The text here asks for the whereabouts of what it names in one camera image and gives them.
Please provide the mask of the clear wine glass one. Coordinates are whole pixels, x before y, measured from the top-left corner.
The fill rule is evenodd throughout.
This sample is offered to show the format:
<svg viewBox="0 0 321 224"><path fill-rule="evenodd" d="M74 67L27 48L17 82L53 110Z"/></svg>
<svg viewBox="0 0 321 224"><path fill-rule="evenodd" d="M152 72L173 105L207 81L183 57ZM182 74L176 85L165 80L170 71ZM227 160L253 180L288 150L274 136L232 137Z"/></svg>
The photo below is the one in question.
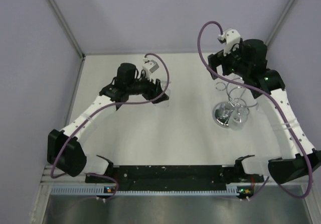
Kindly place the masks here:
<svg viewBox="0 0 321 224"><path fill-rule="evenodd" d="M160 98L152 102L156 107L167 108L170 105L171 90L167 87L164 92L166 85L167 82L165 80L156 80L156 96L159 96L162 93Z"/></svg>

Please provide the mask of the clear wine glass four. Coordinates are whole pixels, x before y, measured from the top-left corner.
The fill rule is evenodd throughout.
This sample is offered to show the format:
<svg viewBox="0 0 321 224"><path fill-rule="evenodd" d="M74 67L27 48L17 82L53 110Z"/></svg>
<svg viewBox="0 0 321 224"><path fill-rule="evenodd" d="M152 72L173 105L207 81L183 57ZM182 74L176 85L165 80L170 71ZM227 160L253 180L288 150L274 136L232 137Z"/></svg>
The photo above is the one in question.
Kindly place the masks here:
<svg viewBox="0 0 321 224"><path fill-rule="evenodd" d="M240 131L244 128L249 115L249 109L244 106L236 107L230 114L228 126L230 129Z"/></svg>

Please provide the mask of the clear wine glass three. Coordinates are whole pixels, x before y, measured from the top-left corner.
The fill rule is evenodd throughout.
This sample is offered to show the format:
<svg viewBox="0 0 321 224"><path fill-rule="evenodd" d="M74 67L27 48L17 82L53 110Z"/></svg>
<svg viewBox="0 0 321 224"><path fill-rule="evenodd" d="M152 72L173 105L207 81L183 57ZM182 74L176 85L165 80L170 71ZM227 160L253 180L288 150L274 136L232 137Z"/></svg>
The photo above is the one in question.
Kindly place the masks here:
<svg viewBox="0 0 321 224"><path fill-rule="evenodd" d="M259 103L257 103L257 105L256 105L256 110L257 110L258 113L262 113L262 109L261 109Z"/></svg>

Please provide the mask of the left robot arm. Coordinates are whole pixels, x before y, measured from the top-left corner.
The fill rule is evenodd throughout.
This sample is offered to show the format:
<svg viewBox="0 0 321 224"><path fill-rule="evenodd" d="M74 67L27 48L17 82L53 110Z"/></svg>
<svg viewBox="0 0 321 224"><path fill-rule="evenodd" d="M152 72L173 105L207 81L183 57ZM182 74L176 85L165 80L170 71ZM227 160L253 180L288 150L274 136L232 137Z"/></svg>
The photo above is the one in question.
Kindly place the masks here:
<svg viewBox="0 0 321 224"><path fill-rule="evenodd" d="M48 135L47 161L69 176L95 173L103 182L113 178L112 162L99 155L89 156L84 144L95 129L115 113L131 95L142 95L147 102L157 104L167 101L159 79L151 75L159 65L146 60L142 71L131 63L122 63L112 82L103 87L94 102L72 123L61 130L52 130Z"/></svg>

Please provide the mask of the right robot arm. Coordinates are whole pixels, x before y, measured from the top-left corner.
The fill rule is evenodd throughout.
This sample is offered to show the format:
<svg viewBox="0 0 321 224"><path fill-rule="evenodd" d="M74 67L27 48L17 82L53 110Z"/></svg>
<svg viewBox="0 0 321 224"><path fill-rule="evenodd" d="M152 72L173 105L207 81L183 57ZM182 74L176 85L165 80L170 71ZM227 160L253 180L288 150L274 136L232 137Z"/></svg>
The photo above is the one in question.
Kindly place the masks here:
<svg viewBox="0 0 321 224"><path fill-rule="evenodd" d="M224 50L208 56L212 78L218 78L217 67L224 76L236 74L241 86L249 87L253 98L266 115L274 132L280 154L275 157L245 157L235 167L237 180L247 181L252 174L272 177L278 184L308 176L320 166L320 151L304 134L287 98L285 84L278 71L267 66L267 46L258 39L225 40Z"/></svg>

